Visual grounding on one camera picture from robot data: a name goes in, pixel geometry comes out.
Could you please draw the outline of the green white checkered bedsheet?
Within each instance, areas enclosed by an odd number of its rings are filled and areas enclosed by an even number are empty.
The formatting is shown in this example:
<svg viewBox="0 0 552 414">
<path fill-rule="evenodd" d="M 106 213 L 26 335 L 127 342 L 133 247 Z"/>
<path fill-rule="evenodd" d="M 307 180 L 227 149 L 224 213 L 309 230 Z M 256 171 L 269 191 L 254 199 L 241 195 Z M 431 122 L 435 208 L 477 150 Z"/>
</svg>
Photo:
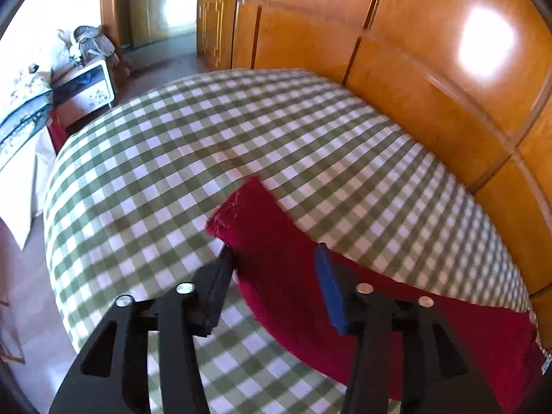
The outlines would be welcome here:
<svg viewBox="0 0 552 414">
<path fill-rule="evenodd" d="M 360 265 L 535 322 L 489 216 L 398 124 L 307 71 L 229 70 L 146 92 L 59 152 L 45 251 L 73 347 L 118 295 L 156 297 L 215 258 L 209 215 L 252 175 L 313 240 Z"/>
</svg>

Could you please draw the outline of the wooden panel headboard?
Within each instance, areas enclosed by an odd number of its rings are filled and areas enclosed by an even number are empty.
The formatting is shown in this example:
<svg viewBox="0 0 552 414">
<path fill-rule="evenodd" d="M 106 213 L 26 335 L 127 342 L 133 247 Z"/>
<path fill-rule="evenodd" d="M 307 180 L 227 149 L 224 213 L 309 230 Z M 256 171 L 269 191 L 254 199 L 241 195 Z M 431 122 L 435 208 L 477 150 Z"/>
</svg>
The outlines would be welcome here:
<svg viewBox="0 0 552 414">
<path fill-rule="evenodd" d="M 533 0 L 242 0 L 233 66 L 301 67 L 400 124 L 493 221 L 551 342 L 551 25 Z"/>
</svg>

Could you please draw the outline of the grey bag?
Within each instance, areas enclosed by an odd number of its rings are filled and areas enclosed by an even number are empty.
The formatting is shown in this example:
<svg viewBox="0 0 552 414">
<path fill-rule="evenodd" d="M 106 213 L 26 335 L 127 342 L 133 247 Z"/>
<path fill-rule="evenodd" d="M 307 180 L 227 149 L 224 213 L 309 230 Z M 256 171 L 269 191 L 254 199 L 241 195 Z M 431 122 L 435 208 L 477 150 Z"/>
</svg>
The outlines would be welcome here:
<svg viewBox="0 0 552 414">
<path fill-rule="evenodd" d="M 58 38 L 66 46 L 69 59 L 77 65 L 105 59 L 113 66 L 119 63 L 115 46 L 104 34 L 102 26 L 80 25 L 71 32 L 58 31 Z"/>
</svg>

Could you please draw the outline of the dark red knit garment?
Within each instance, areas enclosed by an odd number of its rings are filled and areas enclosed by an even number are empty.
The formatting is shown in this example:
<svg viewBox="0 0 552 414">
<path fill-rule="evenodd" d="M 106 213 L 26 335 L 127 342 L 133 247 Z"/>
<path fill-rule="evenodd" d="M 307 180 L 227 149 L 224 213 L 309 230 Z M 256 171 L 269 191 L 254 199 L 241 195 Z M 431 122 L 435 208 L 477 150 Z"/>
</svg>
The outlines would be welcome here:
<svg viewBox="0 0 552 414">
<path fill-rule="evenodd" d="M 430 294 L 297 228 L 257 178 L 210 217 L 239 291 L 288 352 L 347 387 L 347 413 L 542 413 L 550 386 L 525 313 Z"/>
</svg>

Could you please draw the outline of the wooden door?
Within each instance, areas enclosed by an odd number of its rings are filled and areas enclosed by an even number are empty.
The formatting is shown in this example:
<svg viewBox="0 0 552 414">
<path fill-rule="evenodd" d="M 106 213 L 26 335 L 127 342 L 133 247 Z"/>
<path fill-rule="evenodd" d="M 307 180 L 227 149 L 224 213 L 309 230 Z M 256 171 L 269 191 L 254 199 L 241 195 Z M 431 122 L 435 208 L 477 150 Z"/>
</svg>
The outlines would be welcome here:
<svg viewBox="0 0 552 414">
<path fill-rule="evenodd" d="M 210 70 L 231 67 L 237 0 L 197 0 L 197 54 Z"/>
</svg>

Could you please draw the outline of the white bedside cabinet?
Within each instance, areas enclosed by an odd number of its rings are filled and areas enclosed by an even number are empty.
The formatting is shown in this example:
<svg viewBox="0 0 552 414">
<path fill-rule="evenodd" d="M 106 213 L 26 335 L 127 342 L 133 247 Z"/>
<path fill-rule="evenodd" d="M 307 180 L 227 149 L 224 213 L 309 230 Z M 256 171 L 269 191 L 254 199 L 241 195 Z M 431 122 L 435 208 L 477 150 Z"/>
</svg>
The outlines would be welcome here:
<svg viewBox="0 0 552 414">
<path fill-rule="evenodd" d="M 51 87 L 53 114 L 64 128 L 100 108 L 111 107 L 116 97 L 108 63 L 99 58 L 72 68 Z"/>
</svg>

